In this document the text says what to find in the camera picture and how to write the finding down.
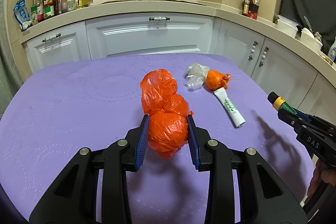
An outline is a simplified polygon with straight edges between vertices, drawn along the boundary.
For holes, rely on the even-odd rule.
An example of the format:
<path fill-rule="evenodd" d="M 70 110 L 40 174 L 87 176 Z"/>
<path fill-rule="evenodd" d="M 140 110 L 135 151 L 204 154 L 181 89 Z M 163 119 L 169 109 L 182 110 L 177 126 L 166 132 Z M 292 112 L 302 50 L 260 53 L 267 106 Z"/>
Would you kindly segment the right hand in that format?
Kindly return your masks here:
<path fill-rule="evenodd" d="M 315 164 L 313 177 L 307 190 L 307 196 L 311 196 L 317 190 L 319 180 L 322 180 L 327 184 L 331 184 L 332 186 L 336 185 L 336 171 L 334 169 L 321 170 L 321 166 L 322 161 L 318 159 Z"/>

